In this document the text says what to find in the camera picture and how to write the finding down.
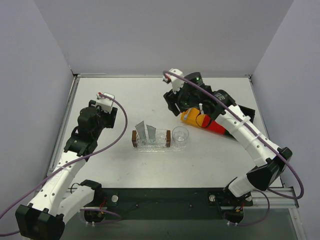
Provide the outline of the white toothpaste tube green cap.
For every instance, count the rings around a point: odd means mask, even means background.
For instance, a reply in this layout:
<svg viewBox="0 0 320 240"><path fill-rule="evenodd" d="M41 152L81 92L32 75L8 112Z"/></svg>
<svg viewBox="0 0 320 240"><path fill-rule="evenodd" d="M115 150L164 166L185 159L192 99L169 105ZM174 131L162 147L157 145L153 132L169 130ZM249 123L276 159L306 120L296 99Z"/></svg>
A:
<svg viewBox="0 0 320 240"><path fill-rule="evenodd" d="M156 143L156 131L157 131L157 129L154 126L151 126L151 125L148 125L148 124L146 125L146 128L147 128L149 142L151 144L155 144Z"/></svg>

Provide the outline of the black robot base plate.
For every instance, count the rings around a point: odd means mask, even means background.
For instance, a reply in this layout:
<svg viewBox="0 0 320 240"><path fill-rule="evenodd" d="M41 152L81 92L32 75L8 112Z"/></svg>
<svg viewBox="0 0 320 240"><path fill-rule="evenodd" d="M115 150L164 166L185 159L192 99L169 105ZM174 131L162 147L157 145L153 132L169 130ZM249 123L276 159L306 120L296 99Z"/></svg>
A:
<svg viewBox="0 0 320 240"><path fill-rule="evenodd" d="M101 188L85 205L89 223L119 220L220 220L225 211L243 219L253 206L251 194L236 198L214 188Z"/></svg>

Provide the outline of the brown wooden tray foot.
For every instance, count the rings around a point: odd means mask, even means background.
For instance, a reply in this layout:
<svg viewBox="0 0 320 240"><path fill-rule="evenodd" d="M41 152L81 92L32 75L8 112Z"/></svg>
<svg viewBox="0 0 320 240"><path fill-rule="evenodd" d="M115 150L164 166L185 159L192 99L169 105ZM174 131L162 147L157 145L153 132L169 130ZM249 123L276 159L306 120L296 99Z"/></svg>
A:
<svg viewBox="0 0 320 240"><path fill-rule="evenodd" d="M138 143L137 143L137 137L138 137L138 133L136 130L132 131L132 135L131 135L131 142L134 148L138 147Z"/></svg>
<svg viewBox="0 0 320 240"><path fill-rule="evenodd" d="M171 146L171 131L166 130L165 133L165 146L169 148Z"/></svg>

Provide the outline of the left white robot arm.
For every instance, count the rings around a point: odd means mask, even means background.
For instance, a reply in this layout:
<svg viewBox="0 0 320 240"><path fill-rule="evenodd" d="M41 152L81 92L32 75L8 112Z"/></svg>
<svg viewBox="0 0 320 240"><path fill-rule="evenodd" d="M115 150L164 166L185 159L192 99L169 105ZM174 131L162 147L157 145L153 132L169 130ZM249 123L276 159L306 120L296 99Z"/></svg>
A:
<svg viewBox="0 0 320 240"><path fill-rule="evenodd" d="M118 109L114 96L99 96L80 111L77 126L67 140L53 173L40 185L39 192L15 211L19 233L32 240L58 240L67 222L90 204L101 203L101 184L82 183L65 198L64 195L80 169L91 156L98 154L98 139L104 129L112 129Z"/></svg>

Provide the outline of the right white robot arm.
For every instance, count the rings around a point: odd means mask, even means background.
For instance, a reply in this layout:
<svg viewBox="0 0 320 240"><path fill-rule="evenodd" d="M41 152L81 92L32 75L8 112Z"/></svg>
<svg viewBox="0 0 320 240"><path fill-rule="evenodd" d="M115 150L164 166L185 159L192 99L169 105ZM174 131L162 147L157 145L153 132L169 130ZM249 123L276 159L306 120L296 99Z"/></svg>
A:
<svg viewBox="0 0 320 240"><path fill-rule="evenodd" d="M279 147L259 131L226 91L213 91L203 83L199 72L183 76L181 71L171 69L163 75L163 81L172 85L163 97L175 116L191 108L200 110L226 129L252 158L255 167L226 186L230 195L241 198L254 189L265 191L283 172L292 151Z"/></svg>

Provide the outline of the clear plastic cup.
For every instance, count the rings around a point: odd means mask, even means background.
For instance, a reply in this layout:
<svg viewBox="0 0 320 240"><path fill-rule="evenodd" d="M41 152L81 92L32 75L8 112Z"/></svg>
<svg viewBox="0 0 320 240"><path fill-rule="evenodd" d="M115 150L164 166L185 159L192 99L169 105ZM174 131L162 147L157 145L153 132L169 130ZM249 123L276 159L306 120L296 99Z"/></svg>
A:
<svg viewBox="0 0 320 240"><path fill-rule="evenodd" d="M185 147L189 141L189 131L184 126L177 126L172 130L173 142L178 147Z"/></svg>

